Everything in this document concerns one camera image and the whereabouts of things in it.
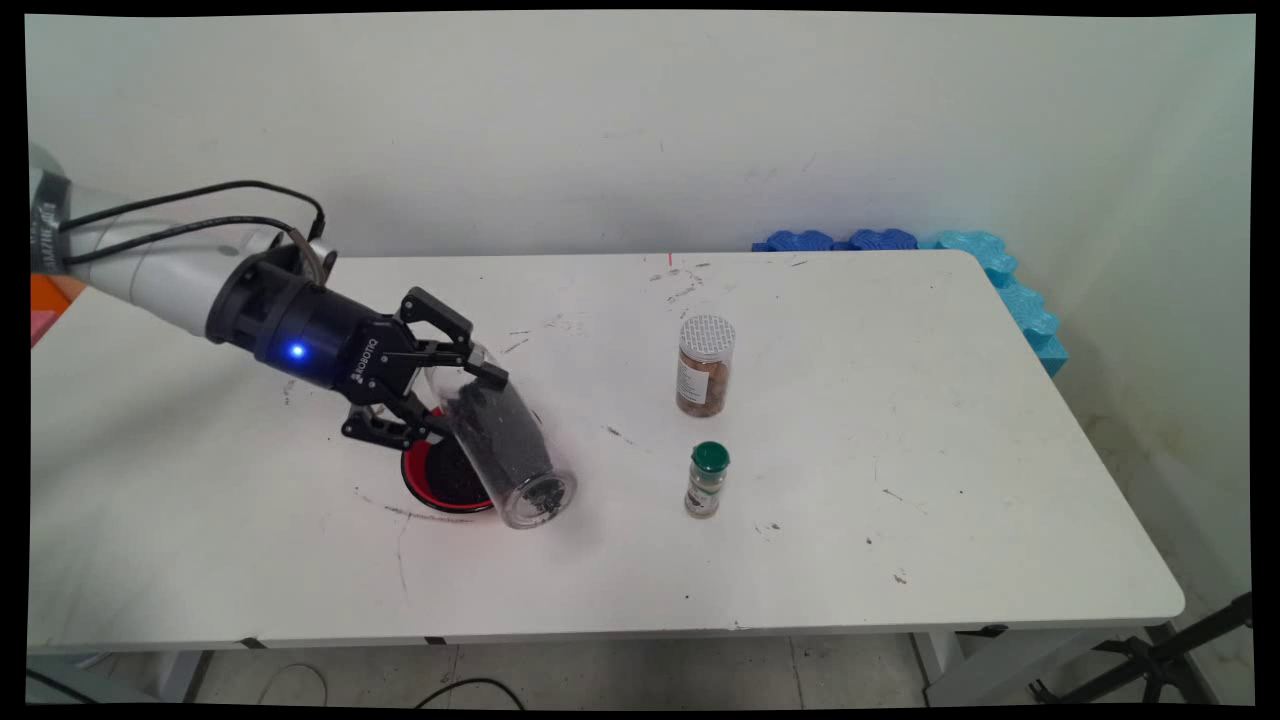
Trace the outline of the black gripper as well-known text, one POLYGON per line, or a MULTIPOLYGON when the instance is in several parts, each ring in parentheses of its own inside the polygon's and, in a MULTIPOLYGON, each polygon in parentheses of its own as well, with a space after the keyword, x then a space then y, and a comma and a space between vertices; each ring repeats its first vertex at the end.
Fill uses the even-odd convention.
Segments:
POLYGON ((348 439, 407 451, 453 436, 413 392, 419 368, 452 366, 497 391, 509 382, 507 370, 485 360, 471 320, 420 287, 384 314, 319 284, 300 249, 247 254, 228 268, 207 313, 206 338, 346 397, 340 433, 348 439), (417 340, 415 323, 447 341, 417 340))

